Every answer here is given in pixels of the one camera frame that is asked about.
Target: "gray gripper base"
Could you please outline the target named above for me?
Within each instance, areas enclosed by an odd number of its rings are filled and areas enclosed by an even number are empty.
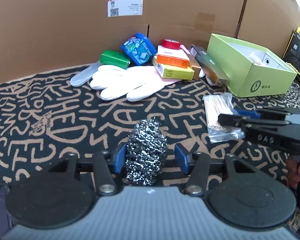
[[[297,240],[285,227],[266,232],[233,228],[213,216],[197,197],[177,187],[125,187],[102,197],[83,219],[37,230],[15,226],[3,240]]]

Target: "transparent package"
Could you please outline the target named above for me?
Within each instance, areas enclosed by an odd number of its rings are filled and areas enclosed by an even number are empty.
[[[211,143],[244,138],[244,132],[242,132],[240,128],[224,127],[218,122],[219,114],[238,115],[238,112],[233,108],[231,100],[231,93],[203,96],[208,134]]]

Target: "blue container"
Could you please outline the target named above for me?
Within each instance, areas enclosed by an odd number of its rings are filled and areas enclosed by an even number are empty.
[[[122,51],[138,66],[143,65],[157,54],[151,41],[141,33],[136,33],[121,45]]]

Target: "human hand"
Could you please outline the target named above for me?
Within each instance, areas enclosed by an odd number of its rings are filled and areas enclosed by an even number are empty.
[[[300,166],[294,161],[291,156],[286,160],[286,165],[288,169],[288,187],[296,189],[300,181]]]

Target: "light green box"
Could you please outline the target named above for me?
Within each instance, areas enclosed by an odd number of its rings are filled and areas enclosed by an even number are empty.
[[[272,51],[247,41],[212,34],[207,52],[230,78],[228,89],[237,97],[284,94],[297,75]]]

